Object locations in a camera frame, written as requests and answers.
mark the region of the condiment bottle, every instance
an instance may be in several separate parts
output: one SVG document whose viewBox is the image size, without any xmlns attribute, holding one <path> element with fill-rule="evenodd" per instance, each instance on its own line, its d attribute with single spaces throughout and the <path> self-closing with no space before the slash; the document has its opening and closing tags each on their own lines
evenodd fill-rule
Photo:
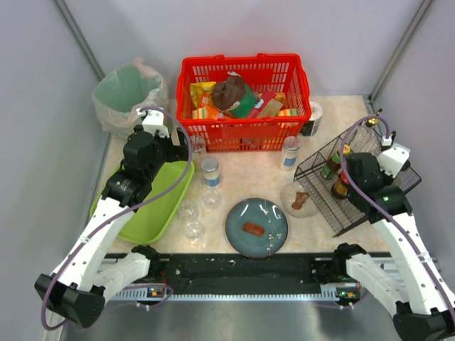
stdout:
<svg viewBox="0 0 455 341">
<path fill-rule="evenodd" d="M 332 195 L 338 199 L 346 199 L 348 197 L 348 186 L 348 179 L 344 172 L 341 172 L 340 177 L 331 188 Z"/>
<path fill-rule="evenodd" d="M 344 155 L 348 155 L 350 153 L 350 146 L 345 144 L 343 149 Z M 336 153 L 329 158 L 321 170 L 321 176 L 324 179 L 330 180 L 332 179 L 336 172 L 341 168 L 341 160 L 340 160 L 340 150 L 338 149 Z"/>
<path fill-rule="evenodd" d="M 300 141 L 295 136 L 288 136 L 284 139 L 282 147 L 282 157 L 279 162 L 279 167 L 283 171 L 290 171 L 294 167 L 299 152 Z"/>
<path fill-rule="evenodd" d="M 219 188 L 221 183 L 220 164 L 216 158 L 206 158 L 201 163 L 204 181 L 207 186 Z"/>
</svg>

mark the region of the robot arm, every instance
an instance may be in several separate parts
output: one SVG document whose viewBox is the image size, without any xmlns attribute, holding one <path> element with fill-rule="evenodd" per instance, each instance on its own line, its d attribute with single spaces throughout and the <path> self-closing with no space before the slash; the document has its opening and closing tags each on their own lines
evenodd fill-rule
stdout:
<svg viewBox="0 0 455 341">
<path fill-rule="evenodd" d="M 88 236 L 126 207 L 143 202 L 151 192 L 151 184 L 164 162 L 188 160 L 188 146 L 183 133 L 178 130 L 181 145 L 174 146 L 170 135 L 171 125 L 162 112 L 146 110 L 138 111 L 138 115 L 142 118 L 142 124 L 134 127 L 134 133 L 123 148 L 124 159 L 119 170 L 107 181 L 97 209 L 68 256 L 80 242 L 85 247 L 63 269 L 47 304 L 49 310 L 84 328 L 96 321 L 105 304 L 125 286 L 153 271 L 157 257 L 150 247 L 135 247 L 120 262 L 98 273 L 112 242 L 135 211 L 112 220 L 93 238 L 89 239 Z M 41 274 L 38 277 L 35 289 L 42 299 L 54 275 L 61 270 L 66 260 L 67 257 L 50 276 Z"/>
<path fill-rule="evenodd" d="M 346 157 L 354 183 L 388 212 L 417 245 L 420 254 L 416 254 L 399 229 L 359 196 L 352 186 L 349 187 L 349 201 L 368 216 L 387 243 L 405 287 L 398 285 L 358 245 L 340 245 L 334 253 L 334 262 L 338 272 L 362 283 L 381 302 L 403 340 L 443 340 L 454 334 L 454 324 L 443 294 L 425 266 L 437 276 L 450 302 L 455 302 L 455 295 L 439 275 L 420 238 L 405 194 L 391 185 L 407 164 L 409 152 L 399 144 L 392 144 L 377 158 L 370 153 L 354 153 Z"/>
</svg>

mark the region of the red plastic basket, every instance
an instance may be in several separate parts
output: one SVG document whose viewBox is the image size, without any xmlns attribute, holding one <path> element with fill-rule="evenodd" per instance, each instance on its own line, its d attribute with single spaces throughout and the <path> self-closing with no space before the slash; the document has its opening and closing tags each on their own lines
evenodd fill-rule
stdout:
<svg viewBox="0 0 455 341">
<path fill-rule="evenodd" d="M 284 92 L 287 108 L 298 109 L 299 116 L 261 119 L 193 119 L 195 109 L 190 83 L 224 81 L 235 71 L 252 91 Z M 190 135 L 205 137 L 208 151 L 276 151 L 287 136 L 296 136 L 310 119 L 309 86 L 296 54 L 226 58 L 224 55 L 186 58 L 177 84 L 177 118 Z"/>
</svg>

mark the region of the black wire rack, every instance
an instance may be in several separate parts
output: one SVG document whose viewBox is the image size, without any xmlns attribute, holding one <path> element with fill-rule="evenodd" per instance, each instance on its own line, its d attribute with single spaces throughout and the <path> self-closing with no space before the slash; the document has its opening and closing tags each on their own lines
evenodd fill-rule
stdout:
<svg viewBox="0 0 455 341">
<path fill-rule="evenodd" d="M 321 169 L 327 160 L 341 147 L 345 134 L 346 131 L 300 163 L 294 174 L 294 180 L 301 183 L 330 224 L 335 232 L 334 237 L 341 236 L 368 219 L 348 199 L 340 200 L 332 196 L 331 188 L 338 180 L 338 176 L 330 180 L 326 180 L 321 176 Z M 380 153 L 380 140 L 381 136 L 376 130 L 362 126 L 357 129 L 353 139 L 350 137 L 349 146 L 354 153 L 369 152 L 377 156 Z M 421 182 L 422 178 L 420 178 L 419 174 L 409 167 L 406 171 L 400 172 L 393 184 L 408 193 Z"/>
</svg>

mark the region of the gray floor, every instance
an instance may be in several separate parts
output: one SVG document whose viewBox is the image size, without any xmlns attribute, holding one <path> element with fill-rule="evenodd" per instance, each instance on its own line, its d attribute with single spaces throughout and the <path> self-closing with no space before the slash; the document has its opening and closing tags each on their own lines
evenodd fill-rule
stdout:
<svg viewBox="0 0 455 341">
<path fill-rule="evenodd" d="M 131 306 L 112 310 L 116 304 L 124 303 L 110 303 L 87 330 L 67 327 L 62 340 L 399 340 L 387 311 L 371 296 L 352 311 L 302 302 L 175 302 L 147 313 Z"/>
</svg>

